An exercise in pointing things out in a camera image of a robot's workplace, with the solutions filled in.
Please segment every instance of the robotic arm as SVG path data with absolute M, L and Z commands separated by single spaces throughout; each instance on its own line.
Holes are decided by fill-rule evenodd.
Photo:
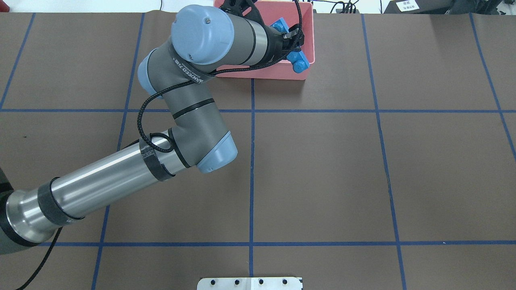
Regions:
M 171 37 L 138 68 L 140 84 L 153 95 L 142 106 L 138 123 L 148 102 L 161 95 L 176 126 L 146 135 L 140 125 L 142 138 L 136 144 L 39 188 L 0 193 L 0 254 L 36 246 L 57 228 L 187 168 L 208 173 L 234 160 L 231 132 L 205 83 L 218 73 L 267 67 L 287 55 L 296 72 L 308 68 L 297 61 L 303 43 L 300 26 L 288 28 L 281 20 L 265 25 L 254 2 L 183 8 Z M 250 68 L 216 71 L 221 65 Z M 0 179 L 7 183 L 1 171 Z

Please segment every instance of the blue grid line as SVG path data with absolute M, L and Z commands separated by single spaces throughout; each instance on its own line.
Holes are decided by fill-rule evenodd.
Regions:
M 139 109 L 127 109 L 138 112 Z M 251 113 L 250 109 L 221 109 L 221 113 Z M 375 113 L 375 109 L 256 109 L 255 113 Z M 516 110 L 439 110 L 439 109 L 378 109 L 380 113 L 458 113 L 458 114 L 504 114 Z M 0 109 L 0 112 L 125 112 L 125 109 Z M 150 113 L 170 113 L 168 109 L 146 109 Z
M 417 241 L 219 241 L 219 242 L 77 242 L 58 241 L 56 247 L 355 247 L 355 246 L 516 245 L 516 240 L 417 240 Z M 39 246 L 48 247 L 50 242 Z
M 514 161 L 516 162 L 516 150 L 514 149 L 514 144 L 512 143 L 511 134 L 509 133 L 509 129 L 507 128 L 507 123 L 505 122 L 504 114 L 502 113 L 502 108 L 500 107 L 500 101 L 498 100 L 498 96 L 496 95 L 496 90 L 494 89 L 493 80 L 491 79 L 491 74 L 489 73 L 489 69 L 487 68 L 486 60 L 484 59 L 484 56 L 482 53 L 482 48 L 480 47 L 480 41 L 478 41 L 478 35 L 477 35 L 477 29 L 475 27 L 475 21 L 473 21 L 473 14 L 471 14 L 471 13 L 470 13 L 470 21 L 471 21 L 471 28 L 473 29 L 473 35 L 475 36 L 475 42 L 477 43 L 478 54 L 480 55 L 480 60 L 482 60 L 482 65 L 484 67 L 484 70 L 486 71 L 486 76 L 489 81 L 489 86 L 491 87 L 491 92 L 493 93 L 496 107 L 498 108 L 498 112 L 500 113 L 500 119 L 502 120 L 505 134 L 507 135 L 507 140 L 509 141 L 509 145 L 511 146 L 512 156 L 514 157 Z
M 20 50 L 18 51 L 18 55 L 16 55 L 16 60 L 14 61 L 14 65 L 12 66 L 11 74 L 9 75 L 9 79 L 7 80 L 7 84 L 5 85 L 4 94 L 2 95 L 2 99 L 0 100 L 0 109 L 4 105 L 5 98 L 7 97 L 7 92 L 9 91 L 12 78 L 14 77 L 14 72 L 16 71 L 16 67 L 18 66 L 18 61 L 20 61 L 20 57 L 22 56 L 23 48 L 25 47 L 25 43 L 27 42 L 27 38 L 29 37 L 30 28 L 32 27 L 35 17 L 36 14 L 33 13 L 32 17 L 30 18 L 29 25 L 27 26 L 27 31 L 25 31 L 25 36 L 23 37 L 22 45 L 20 46 Z
M 405 280 L 405 269 L 403 266 L 403 257 L 401 255 L 401 246 L 399 244 L 399 233 L 398 233 L 398 223 L 396 220 L 396 211 L 394 209 L 394 198 L 392 195 L 392 187 L 391 187 L 391 177 L 389 175 L 389 165 L 387 164 L 387 155 L 385 152 L 385 143 L 383 141 L 383 132 L 382 132 L 382 126 L 380 121 L 380 111 L 378 109 L 378 99 L 376 97 L 376 86 L 375 86 L 375 79 L 373 77 L 373 66 L 371 64 L 371 55 L 369 53 L 369 42 L 367 40 L 367 29 L 365 26 L 365 17 L 364 14 L 361 14 L 362 18 L 362 29 L 364 31 L 364 43 L 365 43 L 365 52 L 367 55 L 367 65 L 369 66 L 369 78 L 371 81 L 371 89 L 373 91 L 373 100 L 375 102 L 375 111 L 376 111 L 376 122 L 378 124 L 378 133 L 380 135 L 380 145 L 382 148 L 382 157 L 383 157 L 383 167 L 385 169 L 385 176 L 387 177 L 387 185 L 389 188 L 389 199 L 391 204 L 391 216 L 392 216 L 392 224 L 394 227 L 394 237 L 396 239 L 396 249 L 398 252 L 398 263 L 399 263 L 399 272 L 401 275 L 401 285 L 403 287 L 403 290 L 407 290 L 407 282 Z
M 138 50 L 140 48 L 141 32 L 143 30 L 144 20 L 145 20 L 145 13 L 142 13 L 141 18 L 140 18 L 140 29 L 138 30 L 138 38 L 136 40 L 136 48 L 134 51 L 133 67 L 131 68 L 131 76 L 129 78 L 129 85 L 127 86 L 127 96 L 125 98 L 124 115 L 122 117 L 122 124 L 120 126 L 120 134 L 118 136 L 117 151 L 119 151 L 122 146 L 122 137 L 124 135 L 125 121 L 127 119 L 127 111 L 129 108 L 129 100 L 131 99 L 131 89 L 133 86 L 133 78 L 134 78 L 134 72 L 135 72 L 135 68 L 136 68 L 136 62 L 138 60 Z M 97 277 L 99 276 L 100 261 L 102 258 L 103 242 L 104 242 L 104 238 L 106 236 L 106 227 L 107 227 L 108 217 L 109 217 L 109 205 L 106 207 L 106 212 L 104 213 L 104 221 L 102 223 L 102 231 L 101 231 L 101 235 L 100 235 L 100 245 L 99 245 L 99 250 L 97 252 L 95 271 L 93 273 L 93 280 L 91 282 L 91 290 L 95 290 Z
M 249 176 L 249 277 L 254 276 L 254 79 L 251 79 L 251 170 Z

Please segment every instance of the pink bin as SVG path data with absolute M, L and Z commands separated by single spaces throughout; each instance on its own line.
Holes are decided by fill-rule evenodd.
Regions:
M 224 0 L 215 0 L 215 7 L 220 7 Z M 294 2 L 280 1 L 257 1 L 256 7 L 262 15 L 266 25 L 271 25 L 279 18 L 283 17 L 289 26 L 299 22 L 296 4 Z M 269 79 L 306 79 L 312 65 L 315 62 L 314 47 L 314 14 L 312 3 L 299 2 L 301 15 L 303 17 L 304 45 L 301 50 L 310 62 L 310 67 L 302 73 L 296 73 L 292 69 L 292 64 L 288 60 L 281 60 L 279 63 L 261 70 L 248 72 L 221 73 L 217 77 L 243 77 L 243 78 L 269 78 Z M 219 69 L 245 68 L 244 66 L 222 66 Z

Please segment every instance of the light blue joint cap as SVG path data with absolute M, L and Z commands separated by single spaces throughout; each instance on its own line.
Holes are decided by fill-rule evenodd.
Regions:
M 210 173 L 217 170 L 231 161 L 235 160 L 238 150 L 236 149 L 231 132 L 226 135 L 206 154 L 206 156 L 197 164 L 197 168 L 202 173 Z
M 147 70 L 147 65 L 149 64 L 149 57 L 152 52 L 156 49 L 151 50 L 149 54 L 141 61 L 138 66 L 138 81 L 140 82 L 141 87 L 147 91 L 149 95 L 153 95 L 156 93 L 156 90 L 152 87 L 151 81 L 149 80 L 149 71 Z
M 292 67 L 296 73 L 302 73 L 310 67 L 310 62 L 303 51 L 291 52 L 287 55 L 287 59 L 292 63 Z
M 276 30 L 281 32 L 281 33 L 288 33 L 288 24 L 287 24 L 287 22 L 285 21 L 285 19 L 283 17 L 279 18 L 271 26 L 273 28 L 276 28 Z
M 188 5 L 172 23 L 172 45 L 186 61 L 209 65 L 231 48 L 235 28 L 229 16 L 216 7 Z

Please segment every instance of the white bracket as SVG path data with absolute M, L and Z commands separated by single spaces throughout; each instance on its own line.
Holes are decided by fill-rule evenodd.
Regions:
M 197 283 L 197 290 L 303 290 L 303 278 L 204 278 Z

